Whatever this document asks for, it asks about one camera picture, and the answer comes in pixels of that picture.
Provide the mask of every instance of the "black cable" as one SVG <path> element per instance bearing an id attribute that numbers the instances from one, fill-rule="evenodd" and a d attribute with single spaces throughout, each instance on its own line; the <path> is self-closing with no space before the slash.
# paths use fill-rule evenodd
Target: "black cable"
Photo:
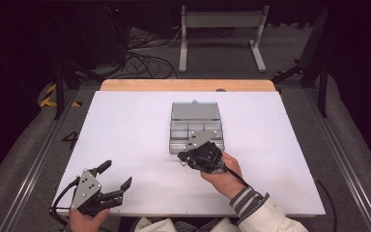
<path id="1" fill-rule="evenodd" d="M 63 226 L 65 227 L 68 225 L 68 223 L 64 219 L 62 219 L 57 213 L 56 210 L 61 209 L 61 208 L 58 208 L 57 205 L 59 204 L 60 199 L 62 199 L 62 197 L 66 194 L 66 192 L 68 192 L 69 189 L 71 189 L 73 186 L 77 186 L 79 184 L 79 181 L 80 181 L 80 177 L 76 177 L 76 179 L 73 182 L 71 182 L 65 189 L 63 189 L 63 191 L 59 194 L 59 196 L 56 198 L 55 202 L 49 209 L 50 216 L 53 219 L 60 222 L 61 224 L 63 224 Z"/>
<path id="2" fill-rule="evenodd" d="M 241 181 L 243 183 L 243 185 L 245 185 L 247 188 L 250 188 L 252 190 L 254 190 L 254 188 L 249 185 L 244 179 L 243 177 L 241 177 L 239 174 L 237 174 L 235 171 L 233 171 L 232 169 L 230 169 L 229 167 L 227 167 L 225 164 L 224 164 L 224 173 L 226 172 L 229 172 L 231 173 L 235 178 L 237 178 L 239 181 Z"/>
<path id="3" fill-rule="evenodd" d="M 333 232 L 336 232 L 336 228 L 337 228 L 337 224 L 338 224 L 338 218 L 337 218 L 337 214 L 336 214 L 336 209 L 335 209 L 335 205 L 333 204 L 333 200 L 332 198 L 330 197 L 330 194 L 327 190 L 327 188 L 325 188 L 325 186 L 322 184 L 322 182 L 316 178 L 312 173 L 311 173 L 313 179 L 315 182 L 317 182 L 321 188 L 324 190 L 325 194 L 327 195 L 328 199 L 329 199 L 329 203 L 330 203 L 330 206 L 332 207 L 332 212 L 333 212 Z"/>
<path id="4" fill-rule="evenodd" d="M 151 66 L 154 66 L 154 68 L 157 68 L 156 71 L 151 71 Z M 175 71 L 174 67 L 171 65 L 170 62 L 167 60 L 164 60 L 162 58 L 158 58 L 155 56 L 150 55 L 141 55 L 138 53 L 135 53 L 133 51 L 127 51 L 127 58 L 125 60 L 125 64 L 122 67 L 122 73 L 115 74 L 111 76 L 110 78 L 120 78 L 120 79 L 129 79 L 129 78 L 137 78 L 137 79 L 153 79 L 157 78 L 157 75 L 159 74 L 161 70 L 161 65 L 167 66 L 170 68 L 169 74 L 159 77 L 158 79 L 165 79 L 168 77 L 171 77 L 172 73 L 176 75 L 177 78 L 177 72 Z M 146 76 L 140 76 L 141 74 L 146 73 L 148 77 Z"/>

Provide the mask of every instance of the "metal frame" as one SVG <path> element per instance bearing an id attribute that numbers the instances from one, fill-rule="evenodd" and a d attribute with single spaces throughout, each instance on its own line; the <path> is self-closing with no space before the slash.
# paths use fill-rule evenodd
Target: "metal frame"
<path id="1" fill-rule="evenodd" d="M 187 28 L 199 27 L 258 27 L 254 40 L 249 46 L 255 59 L 258 71 L 264 73 L 267 69 L 262 59 L 258 45 L 264 31 L 269 6 L 256 12 L 187 12 L 186 6 L 182 7 L 182 45 L 180 50 L 179 72 L 186 72 L 186 59 L 188 43 L 186 39 Z"/>

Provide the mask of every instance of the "white table surface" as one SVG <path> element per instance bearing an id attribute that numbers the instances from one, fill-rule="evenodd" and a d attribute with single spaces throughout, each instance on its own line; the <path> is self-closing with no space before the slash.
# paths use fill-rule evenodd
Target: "white table surface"
<path id="1" fill-rule="evenodd" d="M 168 150 L 173 102 L 217 102 L 225 151 L 239 160 L 243 178 L 268 192 L 289 216 L 324 215 L 300 145 L 277 92 L 96 92 L 59 185 L 112 160 L 97 179 L 101 192 L 132 177 L 119 216 L 234 216 L 229 200 L 182 167 Z M 72 190 L 59 206 L 69 207 Z"/>

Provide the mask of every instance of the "person's right hand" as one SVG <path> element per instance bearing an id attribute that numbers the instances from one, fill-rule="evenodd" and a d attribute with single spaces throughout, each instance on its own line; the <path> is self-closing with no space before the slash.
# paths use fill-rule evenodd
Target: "person's right hand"
<path id="1" fill-rule="evenodd" d="M 82 215 L 78 210 L 69 210 L 71 231 L 73 232 L 98 232 L 101 224 L 106 220 L 110 210 L 104 209 L 95 217 Z"/>
<path id="2" fill-rule="evenodd" d="M 227 153 L 222 153 L 222 160 L 224 161 L 225 165 L 233 170 L 235 173 L 243 176 L 241 172 L 240 165 L 238 161 L 228 155 Z M 243 183 L 241 183 L 236 177 L 234 177 L 231 173 L 217 173 L 217 174 L 209 174 L 206 172 L 201 172 L 201 177 L 210 182 L 214 188 L 228 199 L 234 198 L 242 189 L 245 188 Z"/>

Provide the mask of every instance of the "tripod leg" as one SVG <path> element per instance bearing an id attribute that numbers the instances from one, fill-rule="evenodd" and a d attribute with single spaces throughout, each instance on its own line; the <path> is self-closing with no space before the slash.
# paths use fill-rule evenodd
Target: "tripod leg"
<path id="1" fill-rule="evenodd" d="M 291 68 L 290 70 L 288 70 L 287 72 L 284 72 L 283 74 L 280 74 L 280 75 L 276 75 L 271 81 L 276 84 L 278 83 L 279 81 L 281 80 L 284 80 L 288 77 L 290 77 L 291 75 L 295 74 L 295 73 L 298 73 L 299 71 L 301 71 L 302 69 L 298 66 L 295 66 L 293 68 Z"/>

